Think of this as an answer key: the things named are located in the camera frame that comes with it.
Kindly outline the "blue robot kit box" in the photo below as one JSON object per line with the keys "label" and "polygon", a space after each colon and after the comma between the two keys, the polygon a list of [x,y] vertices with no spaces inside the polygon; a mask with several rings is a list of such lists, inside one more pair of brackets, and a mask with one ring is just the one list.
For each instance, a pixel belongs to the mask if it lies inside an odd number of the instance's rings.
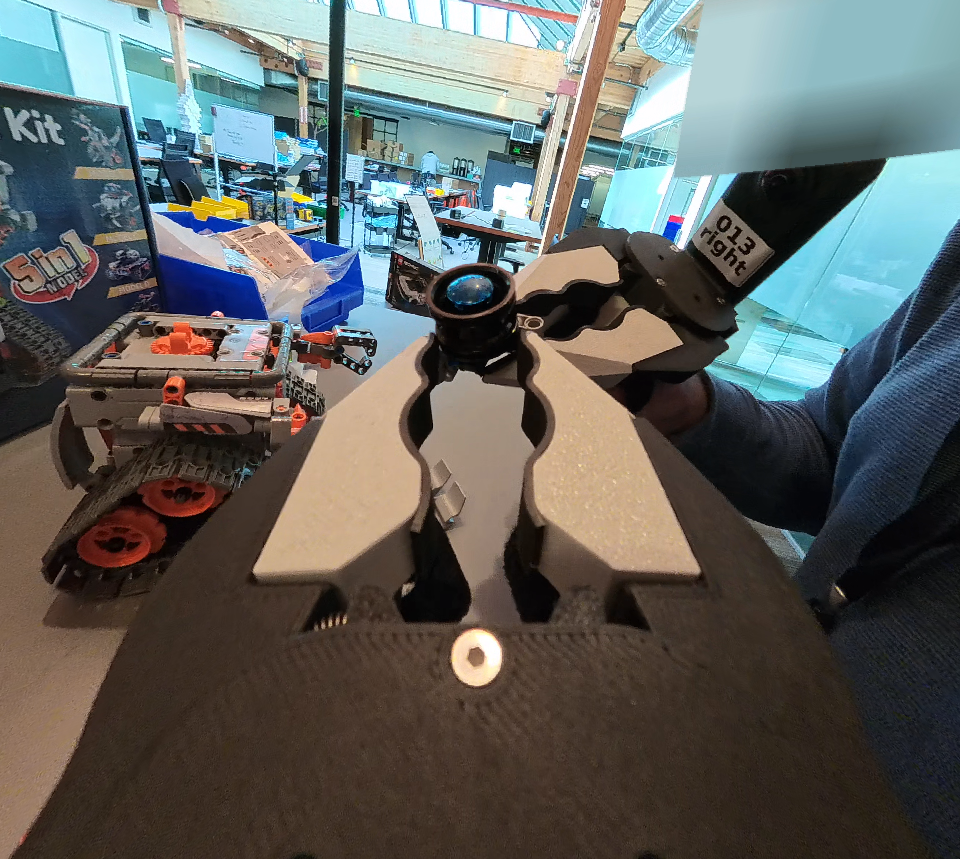
{"label": "blue robot kit box", "polygon": [[162,309],[149,216],[125,106],[2,85],[2,443],[52,420],[75,353]]}

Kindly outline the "whiteboard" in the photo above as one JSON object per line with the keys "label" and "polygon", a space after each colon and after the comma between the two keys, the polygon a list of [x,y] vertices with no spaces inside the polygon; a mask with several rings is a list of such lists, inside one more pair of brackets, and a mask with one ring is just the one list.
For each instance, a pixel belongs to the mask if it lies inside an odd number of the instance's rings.
{"label": "whiteboard", "polygon": [[212,141],[219,158],[277,166],[276,121],[269,114],[212,104]]}

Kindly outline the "white standing sign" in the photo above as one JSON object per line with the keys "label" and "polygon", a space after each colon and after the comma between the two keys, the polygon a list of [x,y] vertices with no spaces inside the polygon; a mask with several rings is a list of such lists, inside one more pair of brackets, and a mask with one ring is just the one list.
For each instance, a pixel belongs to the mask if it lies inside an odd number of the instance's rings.
{"label": "white standing sign", "polygon": [[444,269],[443,240],[436,217],[426,195],[409,193],[404,197],[418,231],[417,249],[420,260],[436,270]]}

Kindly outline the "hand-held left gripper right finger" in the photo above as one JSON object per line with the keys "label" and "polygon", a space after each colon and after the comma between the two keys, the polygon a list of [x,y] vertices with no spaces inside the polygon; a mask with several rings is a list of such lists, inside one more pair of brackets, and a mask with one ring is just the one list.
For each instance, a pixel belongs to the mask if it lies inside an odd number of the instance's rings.
{"label": "hand-held left gripper right finger", "polygon": [[700,564],[630,412],[540,336],[521,348],[533,565],[558,592],[697,582]]}

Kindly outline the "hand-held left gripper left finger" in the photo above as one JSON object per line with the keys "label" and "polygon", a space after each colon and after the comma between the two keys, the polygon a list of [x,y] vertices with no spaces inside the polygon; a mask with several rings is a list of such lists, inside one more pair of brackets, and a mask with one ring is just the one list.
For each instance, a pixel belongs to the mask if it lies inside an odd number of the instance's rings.
{"label": "hand-held left gripper left finger", "polygon": [[432,429],[436,351],[417,338],[326,414],[253,566],[259,584],[399,588],[414,573],[430,502],[415,436]]}

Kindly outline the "wooden work table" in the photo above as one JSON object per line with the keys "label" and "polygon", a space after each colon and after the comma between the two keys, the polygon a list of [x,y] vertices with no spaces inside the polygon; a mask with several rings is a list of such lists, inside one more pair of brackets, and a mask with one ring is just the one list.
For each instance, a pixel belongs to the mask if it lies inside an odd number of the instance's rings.
{"label": "wooden work table", "polygon": [[497,265],[510,244],[532,245],[539,250],[543,242],[540,225],[530,219],[506,217],[500,226],[495,225],[497,217],[493,212],[476,209],[440,211],[435,220],[442,229],[456,229],[466,233],[480,243],[478,261],[481,264]]}

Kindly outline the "black product box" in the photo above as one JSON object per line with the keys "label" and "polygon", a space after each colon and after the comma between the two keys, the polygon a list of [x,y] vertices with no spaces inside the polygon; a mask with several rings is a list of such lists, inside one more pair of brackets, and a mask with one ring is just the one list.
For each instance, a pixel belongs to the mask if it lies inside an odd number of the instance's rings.
{"label": "black product box", "polygon": [[431,284],[442,272],[441,267],[394,250],[390,253],[387,305],[399,312],[430,318],[427,295]]}

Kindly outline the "blue translucent ball piece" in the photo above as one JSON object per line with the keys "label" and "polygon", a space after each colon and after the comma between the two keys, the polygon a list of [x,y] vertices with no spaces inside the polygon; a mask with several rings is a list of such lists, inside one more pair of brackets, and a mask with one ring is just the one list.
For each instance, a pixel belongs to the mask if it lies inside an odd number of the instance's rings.
{"label": "blue translucent ball piece", "polygon": [[497,300],[497,285],[485,274],[472,273],[450,280],[442,291],[443,307],[456,315],[473,315]]}

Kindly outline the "black toy wheel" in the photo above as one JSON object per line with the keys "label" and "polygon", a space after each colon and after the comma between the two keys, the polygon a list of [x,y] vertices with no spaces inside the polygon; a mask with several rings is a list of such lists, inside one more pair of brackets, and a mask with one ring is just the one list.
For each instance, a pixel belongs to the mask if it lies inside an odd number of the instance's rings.
{"label": "black toy wheel", "polygon": [[[450,280],[479,274],[496,285],[496,301],[474,314],[456,314],[445,308],[443,290]],[[516,352],[517,295],[514,278],[499,265],[462,265],[443,272],[430,286],[426,302],[436,325],[439,347],[451,366],[485,373],[490,364]]]}

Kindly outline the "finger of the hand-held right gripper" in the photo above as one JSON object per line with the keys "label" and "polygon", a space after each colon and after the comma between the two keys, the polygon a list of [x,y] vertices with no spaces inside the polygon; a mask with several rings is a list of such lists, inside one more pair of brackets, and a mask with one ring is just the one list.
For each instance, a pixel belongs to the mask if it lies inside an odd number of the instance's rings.
{"label": "finger of the hand-held right gripper", "polygon": [[517,386],[526,389],[540,368],[549,389],[612,389],[636,366],[683,348],[669,323],[642,308],[627,308],[617,296],[612,302],[615,317],[605,328],[587,324],[570,331],[583,310],[569,303],[550,312],[520,313],[519,318],[542,326],[523,332],[534,343],[534,357],[518,362],[517,369],[527,375],[517,374]]}
{"label": "finger of the hand-held right gripper", "polygon": [[548,320],[567,315],[596,321],[602,307],[622,286],[617,258],[606,248],[545,253],[515,278],[515,311]]}

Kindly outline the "white block with orange pins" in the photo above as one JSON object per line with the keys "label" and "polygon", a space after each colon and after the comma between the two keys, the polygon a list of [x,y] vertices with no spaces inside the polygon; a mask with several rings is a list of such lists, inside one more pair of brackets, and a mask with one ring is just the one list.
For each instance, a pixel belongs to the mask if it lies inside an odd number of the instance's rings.
{"label": "white block with orange pins", "polygon": [[445,460],[440,459],[431,466],[430,485],[433,507],[440,525],[446,531],[456,528],[467,497]]}

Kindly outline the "yellow storage bins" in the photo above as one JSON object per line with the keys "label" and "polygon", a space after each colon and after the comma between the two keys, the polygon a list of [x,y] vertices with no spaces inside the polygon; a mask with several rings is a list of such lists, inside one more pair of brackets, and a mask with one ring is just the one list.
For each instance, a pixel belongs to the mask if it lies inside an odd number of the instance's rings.
{"label": "yellow storage bins", "polygon": [[246,201],[226,196],[222,200],[203,197],[193,200],[187,205],[174,202],[167,203],[169,211],[191,212],[201,221],[209,218],[219,218],[228,221],[246,222],[251,219],[251,210]]}

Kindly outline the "tracked toy robot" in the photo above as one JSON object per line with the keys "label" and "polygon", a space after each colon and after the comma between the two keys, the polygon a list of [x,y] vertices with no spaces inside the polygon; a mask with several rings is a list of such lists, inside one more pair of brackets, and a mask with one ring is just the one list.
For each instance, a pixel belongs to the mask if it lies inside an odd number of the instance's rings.
{"label": "tracked toy robot", "polygon": [[152,589],[174,558],[326,400],[313,366],[365,374],[378,341],[337,325],[129,313],[61,369],[56,472],[83,495],[42,558],[86,600]]}

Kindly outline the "person's right hand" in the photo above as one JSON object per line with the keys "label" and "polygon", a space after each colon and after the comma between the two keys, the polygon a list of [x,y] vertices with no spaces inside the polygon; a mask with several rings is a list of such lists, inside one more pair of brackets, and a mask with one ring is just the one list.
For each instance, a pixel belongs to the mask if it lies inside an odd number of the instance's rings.
{"label": "person's right hand", "polygon": [[689,433],[710,414],[713,385],[703,371],[679,383],[656,380],[637,415],[673,440]]}

